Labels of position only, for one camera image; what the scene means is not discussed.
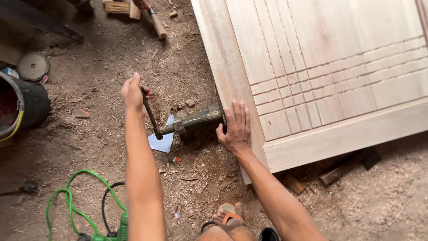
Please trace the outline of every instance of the hand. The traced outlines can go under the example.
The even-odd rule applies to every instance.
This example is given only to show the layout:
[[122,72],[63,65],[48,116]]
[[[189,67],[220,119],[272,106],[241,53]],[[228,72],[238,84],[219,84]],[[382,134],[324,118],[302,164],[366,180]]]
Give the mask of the hand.
[[[140,82],[140,74],[135,72],[132,78],[125,81],[120,93],[122,94],[123,101],[125,102],[126,111],[135,110],[137,112],[141,112],[141,114],[145,116],[147,113],[143,105],[143,93],[140,90]],[[144,87],[144,93],[146,94],[147,100],[153,96],[153,92],[151,92],[148,87]]]
[[150,12],[152,8],[147,0],[132,0],[139,9],[145,9]]
[[227,120],[227,133],[223,133],[223,125],[220,124],[215,130],[218,141],[234,155],[240,151],[250,148],[250,112],[245,108],[245,104],[238,104],[235,100],[232,102],[235,120],[228,109],[224,109]]

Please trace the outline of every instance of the black cable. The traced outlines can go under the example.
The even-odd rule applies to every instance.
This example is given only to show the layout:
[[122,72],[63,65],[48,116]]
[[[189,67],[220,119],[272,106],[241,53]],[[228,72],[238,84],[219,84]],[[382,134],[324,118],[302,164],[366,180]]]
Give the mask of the black cable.
[[[125,185],[124,181],[115,182],[112,185],[110,185],[110,188],[113,189],[115,186]],[[107,193],[110,192],[110,189],[107,188],[107,190],[104,192],[103,200],[101,201],[101,213],[103,215],[103,221],[104,225],[106,226],[107,232],[110,234],[110,228],[108,227],[107,221],[106,221],[106,215],[104,213],[104,203],[106,201]]]

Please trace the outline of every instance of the foot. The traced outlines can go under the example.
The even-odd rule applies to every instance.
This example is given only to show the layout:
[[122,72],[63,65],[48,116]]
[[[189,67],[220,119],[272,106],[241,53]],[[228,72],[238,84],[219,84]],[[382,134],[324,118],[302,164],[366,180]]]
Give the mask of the foot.
[[[238,216],[244,219],[244,210],[242,209],[242,204],[240,202],[235,203],[235,212]],[[213,215],[214,223],[217,225],[222,225],[226,214],[227,211],[221,208],[216,214]],[[226,225],[231,226],[231,228],[235,228],[238,226],[243,226],[244,224],[237,218],[231,218],[226,222]]]

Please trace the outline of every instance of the green power cord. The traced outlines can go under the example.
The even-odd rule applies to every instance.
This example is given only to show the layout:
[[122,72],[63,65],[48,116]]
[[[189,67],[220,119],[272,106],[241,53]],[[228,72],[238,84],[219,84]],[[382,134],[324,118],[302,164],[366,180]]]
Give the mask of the green power cord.
[[56,195],[56,194],[58,194],[58,193],[60,193],[60,192],[65,192],[66,194],[65,194],[65,201],[67,202],[67,205],[69,206],[69,208],[70,208],[70,223],[71,223],[71,226],[72,226],[72,228],[73,228],[73,230],[74,230],[74,232],[77,234],[77,235],[79,235],[80,234],[80,232],[76,229],[76,227],[74,226],[74,222],[73,222],[73,212],[72,211],[75,211],[76,213],[78,213],[78,214],[80,214],[80,215],[82,215],[83,217],[85,217],[86,218],[86,220],[88,220],[88,222],[91,224],[91,226],[94,228],[94,230],[95,230],[95,232],[97,233],[97,234],[99,234],[99,231],[98,231],[98,228],[97,228],[97,226],[95,226],[95,224],[94,224],[94,222],[92,222],[92,220],[86,215],[86,214],[84,214],[82,211],[80,211],[80,210],[78,210],[77,208],[75,208],[75,207],[73,207],[73,205],[71,204],[71,201],[72,201],[72,196],[71,196],[71,192],[70,192],[70,190],[68,189],[69,187],[70,187],[70,183],[71,183],[71,181],[73,181],[73,179],[76,177],[76,175],[78,175],[79,173],[82,173],[82,172],[87,172],[87,173],[90,173],[90,174],[92,174],[92,175],[94,175],[94,176],[96,176],[98,179],[100,179],[106,186],[107,186],[107,188],[110,190],[110,192],[111,192],[111,194],[112,194],[112,196],[113,196],[113,198],[116,200],[116,202],[117,202],[117,204],[119,204],[119,206],[123,209],[123,210],[126,210],[126,208],[122,205],[122,203],[117,199],[117,197],[116,197],[116,194],[113,192],[113,190],[110,188],[110,185],[102,178],[102,177],[100,177],[98,174],[96,174],[96,173],[94,173],[94,172],[92,172],[92,171],[90,171],[90,170],[86,170],[86,169],[82,169],[82,170],[79,170],[79,171],[77,171],[77,172],[75,172],[71,177],[70,177],[70,179],[68,180],[68,183],[67,183],[67,186],[65,187],[65,188],[61,188],[61,189],[58,189],[58,190],[56,190],[52,195],[51,195],[51,197],[49,198],[49,200],[48,200],[48,204],[47,204],[47,206],[46,206],[46,222],[48,223],[48,228],[49,228],[49,237],[48,237],[48,241],[51,241],[51,238],[52,238],[52,226],[51,226],[51,222],[49,221],[49,207],[51,206],[51,202],[52,202],[52,199],[54,198],[54,196]]

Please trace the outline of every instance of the grinding disc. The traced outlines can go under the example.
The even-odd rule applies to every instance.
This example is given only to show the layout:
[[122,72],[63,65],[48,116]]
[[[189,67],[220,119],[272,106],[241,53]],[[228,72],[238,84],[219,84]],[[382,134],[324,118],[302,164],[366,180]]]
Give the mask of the grinding disc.
[[28,53],[18,61],[18,74],[21,78],[37,81],[49,72],[49,60],[39,53]]

